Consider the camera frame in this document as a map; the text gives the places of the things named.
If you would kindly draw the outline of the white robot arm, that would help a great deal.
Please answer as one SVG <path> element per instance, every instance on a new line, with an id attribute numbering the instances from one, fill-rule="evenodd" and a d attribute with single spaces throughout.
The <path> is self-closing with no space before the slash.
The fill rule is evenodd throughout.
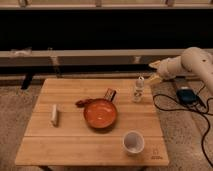
<path id="1" fill-rule="evenodd" d="M 155 61 L 149 66 L 155 68 L 156 72 L 145 80 L 146 84 L 158 84 L 163 80 L 192 73 L 203 81 L 213 95 L 213 55 L 201 48 L 187 48 L 177 57 Z"/>

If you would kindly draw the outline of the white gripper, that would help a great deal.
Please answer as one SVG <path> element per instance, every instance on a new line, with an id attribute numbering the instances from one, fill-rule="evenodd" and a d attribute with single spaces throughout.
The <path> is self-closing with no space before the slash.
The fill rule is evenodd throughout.
<path id="1" fill-rule="evenodd" d="M 164 59 L 162 61 L 157 60 L 149 64 L 149 67 L 157 69 L 157 73 L 152 74 L 148 79 L 150 85 L 158 84 L 162 81 L 162 78 L 165 80 L 173 79 L 175 77 L 176 65 L 171 58 Z"/>

